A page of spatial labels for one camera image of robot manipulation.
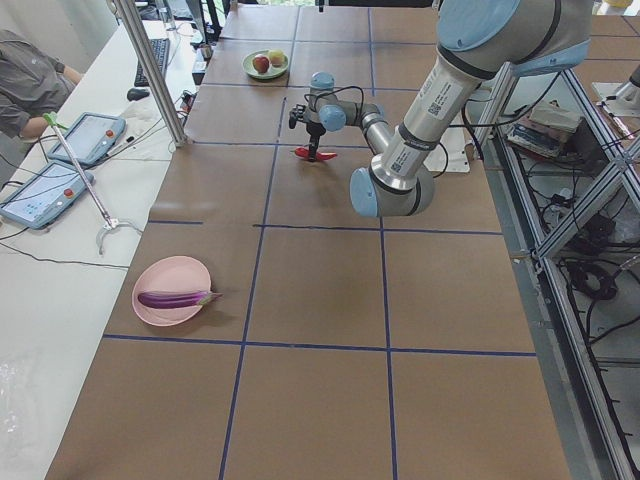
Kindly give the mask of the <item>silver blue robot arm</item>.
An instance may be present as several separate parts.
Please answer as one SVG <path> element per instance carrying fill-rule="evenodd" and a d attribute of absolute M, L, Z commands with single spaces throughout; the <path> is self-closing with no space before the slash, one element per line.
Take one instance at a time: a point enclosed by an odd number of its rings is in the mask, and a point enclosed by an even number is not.
<path fill-rule="evenodd" d="M 312 76 L 289 125 L 305 124 L 309 160 L 326 132 L 360 128 L 375 155 L 351 175 L 353 209 L 365 217 L 418 214 L 434 195 L 425 160 L 476 88 L 504 64 L 516 77 L 572 68 L 585 59 L 590 35 L 588 1 L 446 1 L 435 64 L 397 127 L 374 104 L 340 100 L 326 72 Z"/>

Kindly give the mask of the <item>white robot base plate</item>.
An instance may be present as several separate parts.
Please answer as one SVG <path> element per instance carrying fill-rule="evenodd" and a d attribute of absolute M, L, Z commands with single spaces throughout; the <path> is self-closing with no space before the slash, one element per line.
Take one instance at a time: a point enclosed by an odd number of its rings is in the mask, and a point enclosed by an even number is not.
<path fill-rule="evenodd" d="M 440 143 L 427 157 L 424 164 L 432 173 L 469 173 L 470 165 L 465 147 L 467 141 L 463 129 L 448 129 Z"/>

